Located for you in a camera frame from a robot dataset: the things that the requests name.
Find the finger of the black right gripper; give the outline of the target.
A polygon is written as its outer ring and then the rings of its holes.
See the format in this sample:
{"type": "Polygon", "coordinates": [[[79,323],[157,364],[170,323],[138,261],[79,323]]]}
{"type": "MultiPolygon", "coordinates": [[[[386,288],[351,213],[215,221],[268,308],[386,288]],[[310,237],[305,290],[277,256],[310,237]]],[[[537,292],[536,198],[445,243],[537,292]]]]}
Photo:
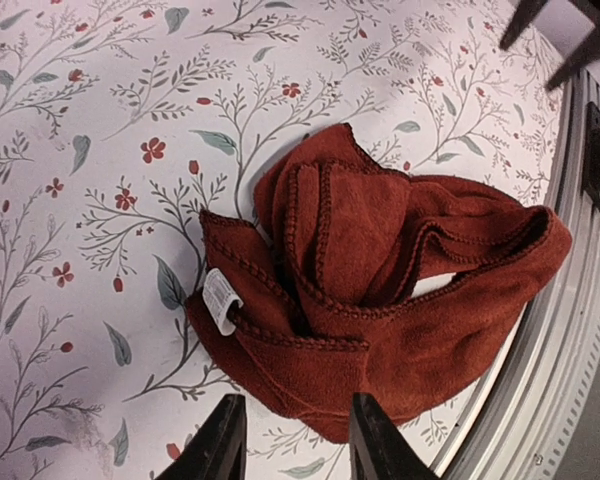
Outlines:
{"type": "Polygon", "coordinates": [[[499,48],[508,50],[547,3],[548,0],[520,0],[500,39],[499,48]]]}
{"type": "Polygon", "coordinates": [[[547,91],[555,90],[581,69],[599,60],[600,21],[546,82],[545,89],[547,91]]]}

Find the dark red towel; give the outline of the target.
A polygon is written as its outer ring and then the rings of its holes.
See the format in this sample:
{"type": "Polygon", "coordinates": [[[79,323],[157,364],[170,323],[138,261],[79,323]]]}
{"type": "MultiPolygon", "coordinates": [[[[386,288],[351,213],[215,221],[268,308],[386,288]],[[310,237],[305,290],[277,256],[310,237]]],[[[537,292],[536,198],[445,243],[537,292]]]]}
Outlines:
{"type": "Polygon", "coordinates": [[[333,443],[357,392],[399,425],[482,376],[572,244],[545,206],[379,166],[347,124],[277,162],[254,203],[257,223],[199,216],[208,270],[237,295],[229,333],[201,294],[187,316],[231,379],[333,443]]]}

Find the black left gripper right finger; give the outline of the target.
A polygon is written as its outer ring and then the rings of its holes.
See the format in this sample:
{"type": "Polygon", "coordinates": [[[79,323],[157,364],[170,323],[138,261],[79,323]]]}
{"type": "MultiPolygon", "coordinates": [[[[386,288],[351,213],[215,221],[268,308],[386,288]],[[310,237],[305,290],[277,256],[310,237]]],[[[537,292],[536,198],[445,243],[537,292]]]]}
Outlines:
{"type": "Polygon", "coordinates": [[[351,478],[356,480],[434,480],[369,393],[355,393],[349,419],[351,478]]]}

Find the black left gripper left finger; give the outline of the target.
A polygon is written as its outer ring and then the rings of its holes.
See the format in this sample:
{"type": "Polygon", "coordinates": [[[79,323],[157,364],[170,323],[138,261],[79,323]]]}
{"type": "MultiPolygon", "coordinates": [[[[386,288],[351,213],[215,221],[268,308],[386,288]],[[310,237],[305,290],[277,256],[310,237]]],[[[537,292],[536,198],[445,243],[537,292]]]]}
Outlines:
{"type": "Polygon", "coordinates": [[[157,480],[243,480],[246,472],[245,397],[226,394],[180,456],[157,480]]]}

